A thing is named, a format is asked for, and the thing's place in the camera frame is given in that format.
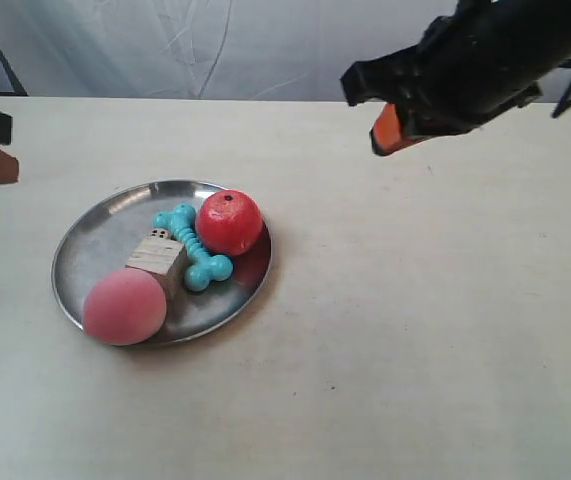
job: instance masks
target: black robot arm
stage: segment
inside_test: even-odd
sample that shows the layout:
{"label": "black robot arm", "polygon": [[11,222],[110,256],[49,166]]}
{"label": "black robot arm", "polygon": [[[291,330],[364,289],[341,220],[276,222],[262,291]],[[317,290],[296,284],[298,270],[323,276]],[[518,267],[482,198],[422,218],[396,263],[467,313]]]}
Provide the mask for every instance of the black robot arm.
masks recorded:
{"label": "black robot arm", "polygon": [[[538,80],[559,67],[571,68],[571,0],[459,0],[417,45],[356,62],[341,83],[350,106],[386,102],[371,132],[384,156],[530,104]],[[555,117],[570,97],[571,86]]]}

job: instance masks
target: orange object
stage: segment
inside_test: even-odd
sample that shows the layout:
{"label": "orange object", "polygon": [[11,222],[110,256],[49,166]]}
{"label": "orange object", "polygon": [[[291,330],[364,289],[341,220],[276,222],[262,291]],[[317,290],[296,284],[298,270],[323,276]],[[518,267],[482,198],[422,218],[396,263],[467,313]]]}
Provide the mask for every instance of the orange object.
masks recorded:
{"label": "orange object", "polygon": [[427,138],[403,138],[403,125],[398,117],[396,105],[391,103],[385,105],[372,129],[374,149],[381,156],[391,155],[425,140]]}

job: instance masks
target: red apple toy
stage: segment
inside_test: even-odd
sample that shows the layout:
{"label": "red apple toy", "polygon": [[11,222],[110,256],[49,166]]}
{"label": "red apple toy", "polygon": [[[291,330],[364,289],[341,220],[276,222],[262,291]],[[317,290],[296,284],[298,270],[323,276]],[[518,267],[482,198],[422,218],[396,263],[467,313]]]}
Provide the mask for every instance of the red apple toy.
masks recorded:
{"label": "red apple toy", "polygon": [[263,217],[254,200],[236,190],[222,190],[207,198],[195,223],[205,248],[229,257],[248,252],[263,230]]}

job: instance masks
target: red ball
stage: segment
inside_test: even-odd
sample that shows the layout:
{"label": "red ball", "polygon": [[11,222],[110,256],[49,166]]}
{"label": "red ball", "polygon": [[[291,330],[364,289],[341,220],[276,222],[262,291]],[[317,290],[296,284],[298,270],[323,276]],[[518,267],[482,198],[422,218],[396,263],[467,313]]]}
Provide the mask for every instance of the red ball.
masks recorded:
{"label": "red ball", "polygon": [[107,275],[83,305],[83,330],[110,345],[147,340],[163,325],[167,303],[156,279],[147,272],[124,268]]}
{"label": "red ball", "polygon": [[235,257],[254,246],[263,230],[263,217],[250,197],[223,190],[205,200],[195,226],[198,238],[210,252]]}

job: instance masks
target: white backdrop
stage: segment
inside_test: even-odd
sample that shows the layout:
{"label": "white backdrop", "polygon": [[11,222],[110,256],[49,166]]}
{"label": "white backdrop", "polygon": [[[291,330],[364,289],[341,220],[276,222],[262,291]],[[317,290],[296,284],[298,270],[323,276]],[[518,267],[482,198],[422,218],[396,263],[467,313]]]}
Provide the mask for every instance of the white backdrop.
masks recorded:
{"label": "white backdrop", "polygon": [[[416,43],[456,0],[0,0],[30,95],[342,100],[349,65]],[[555,100],[570,72],[543,81]]]}

